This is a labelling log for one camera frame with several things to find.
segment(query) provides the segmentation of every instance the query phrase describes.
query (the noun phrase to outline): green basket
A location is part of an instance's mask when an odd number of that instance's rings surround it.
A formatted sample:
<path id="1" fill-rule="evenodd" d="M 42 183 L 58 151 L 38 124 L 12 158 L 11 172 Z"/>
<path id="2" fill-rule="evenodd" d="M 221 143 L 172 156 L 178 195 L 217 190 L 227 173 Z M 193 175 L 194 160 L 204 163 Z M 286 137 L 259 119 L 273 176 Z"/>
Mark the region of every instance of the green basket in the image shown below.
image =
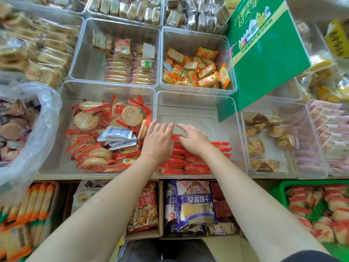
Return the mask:
<path id="1" fill-rule="evenodd" d="M 269 193 L 282 205 L 288 209 L 287 197 L 285 192 L 291 186 L 321 186 L 321 185 L 349 185 L 349 180 L 286 180 L 282 181 L 277 188 L 269 190 Z M 320 202 L 312 211 L 311 215 L 307 215 L 310 221 L 317 221 L 328 210 L 325 201 Z M 337 246 L 334 243 L 322 243 L 322 245 L 329 251 L 329 253 L 335 258 L 349 262 L 349 247 Z"/>

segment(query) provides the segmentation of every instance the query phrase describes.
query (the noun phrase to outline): bracelet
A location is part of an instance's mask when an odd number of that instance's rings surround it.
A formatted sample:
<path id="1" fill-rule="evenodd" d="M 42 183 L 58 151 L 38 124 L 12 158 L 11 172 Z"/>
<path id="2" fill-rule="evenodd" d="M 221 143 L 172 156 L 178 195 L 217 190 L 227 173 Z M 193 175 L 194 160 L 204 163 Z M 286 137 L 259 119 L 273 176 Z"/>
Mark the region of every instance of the bracelet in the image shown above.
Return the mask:
<path id="1" fill-rule="evenodd" d="M 153 159 L 155 160 L 156 164 L 159 165 L 159 163 L 158 163 L 157 160 L 154 158 L 154 156 L 152 156 L 152 155 L 150 155 L 150 154 L 142 154 L 142 155 L 148 155 L 148 156 L 150 156 L 151 158 L 153 158 Z"/>

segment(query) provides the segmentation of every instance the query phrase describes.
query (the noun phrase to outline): plastic bag liner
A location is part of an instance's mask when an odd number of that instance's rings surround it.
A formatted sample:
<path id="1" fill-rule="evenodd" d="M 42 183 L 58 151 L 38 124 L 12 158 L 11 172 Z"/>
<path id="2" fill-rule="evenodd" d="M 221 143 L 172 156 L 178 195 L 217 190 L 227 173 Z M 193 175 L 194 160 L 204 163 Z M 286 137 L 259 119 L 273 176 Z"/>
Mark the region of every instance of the plastic bag liner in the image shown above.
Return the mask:
<path id="1" fill-rule="evenodd" d="M 13 162 L 0 168 L 0 206 L 21 202 L 33 176 L 52 150 L 62 107 L 61 96 L 46 84 L 28 82 L 12 87 L 0 84 L 2 100 L 28 102 L 36 97 L 41 111 L 26 145 Z"/>

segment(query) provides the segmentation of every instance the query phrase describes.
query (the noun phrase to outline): green sign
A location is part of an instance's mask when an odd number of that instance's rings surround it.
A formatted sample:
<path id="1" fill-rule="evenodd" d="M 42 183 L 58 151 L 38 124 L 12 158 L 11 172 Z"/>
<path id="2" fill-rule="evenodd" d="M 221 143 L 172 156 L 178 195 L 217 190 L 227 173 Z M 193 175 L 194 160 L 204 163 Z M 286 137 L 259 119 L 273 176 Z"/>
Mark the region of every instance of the green sign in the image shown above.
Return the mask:
<path id="1" fill-rule="evenodd" d="M 226 35 L 238 91 L 237 110 L 310 67 L 285 0 L 242 0 Z"/>

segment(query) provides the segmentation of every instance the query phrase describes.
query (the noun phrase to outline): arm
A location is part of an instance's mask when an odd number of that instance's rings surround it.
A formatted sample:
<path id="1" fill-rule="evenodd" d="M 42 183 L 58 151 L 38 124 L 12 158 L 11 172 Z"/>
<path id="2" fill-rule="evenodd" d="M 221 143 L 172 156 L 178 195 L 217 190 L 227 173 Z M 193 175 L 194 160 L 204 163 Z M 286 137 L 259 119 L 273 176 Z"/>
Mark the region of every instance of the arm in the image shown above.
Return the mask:
<path id="1" fill-rule="evenodd" d="M 69 217 L 27 262 L 108 261 L 126 231 L 144 186 L 158 163 L 164 163 L 173 152 L 174 126 L 153 121 L 137 162 Z"/>
<path id="2" fill-rule="evenodd" d="M 180 144 L 202 157 L 215 175 L 239 226 L 261 262 L 280 262 L 302 251 L 328 251 L 268 192 L 215 148 L 191 125 L 178 124 L 188 135 Z"/>

